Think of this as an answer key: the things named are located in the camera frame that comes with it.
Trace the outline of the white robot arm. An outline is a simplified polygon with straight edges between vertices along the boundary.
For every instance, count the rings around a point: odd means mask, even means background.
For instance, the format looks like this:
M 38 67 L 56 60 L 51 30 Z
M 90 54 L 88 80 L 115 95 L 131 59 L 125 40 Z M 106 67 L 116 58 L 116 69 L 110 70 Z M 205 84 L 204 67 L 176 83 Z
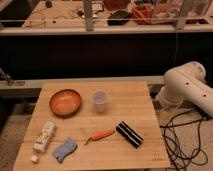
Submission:
M 165 109 L 188 100 L 213 117 L 213 88 L 205 83 L 206 70 L 196 61 L 169 69 L 164 74 L 165 85 L 156 96 Z

